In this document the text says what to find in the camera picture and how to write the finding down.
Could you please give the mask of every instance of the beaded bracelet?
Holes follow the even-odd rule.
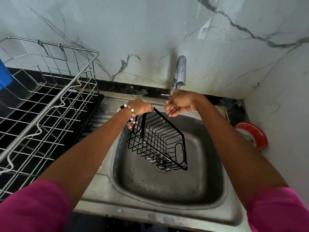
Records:
[[[123,108],[125,108],[125,107],[131,109],[131,112],[132,112],[131,118],[130,118],[130,120],[129,120],[127,123],[133,121],[132,123],[135,124],[135,121],[133,120],[133,119],[134,119],[134,113],[133,113],[133,112],[134,112],[134,109],[133,109],[132,107],[130,107],[130,105],[127,105],[127,104],[122,105],[120,108],[118,108],[117,112],[119,112],[121,109],[123,109]]]

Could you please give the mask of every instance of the faucet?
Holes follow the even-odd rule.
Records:
[[[176,63],[176,68],[175,68],[175,73],[172,81],[172,86],[170,89],[170,94],[161,94],[163,96],[172,96],[175,89],[179,89],[180,86],[185,86],[186,85],[186,70],[187,70],[187,58],[184,55],[179,56],[177,63]]]

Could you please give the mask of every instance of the sink basin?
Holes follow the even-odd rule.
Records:
[[[223,169],[201,118],[189,113],[167,118],[184,134],[188,170],[166,172],[132,152],[126,142],[129,130],[125,128],[112,165],[115,183],[143,201],[179,205],[216,202],[223,193]]]

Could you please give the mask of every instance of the pink shirt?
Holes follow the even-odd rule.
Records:
[[[51,181],[35,181],[0,204],[0,230],[63,231],[71,213],[69,199]],[[249,202],[253,232],[309,231],[309,211],[287,187],[261,190]]]

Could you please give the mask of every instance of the stainless steel dish rack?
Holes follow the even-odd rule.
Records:
[[[98,55],[39,40],[0,41],[13,77],[0,89],[0,202],[77,142],[104,98],[95,79]]]

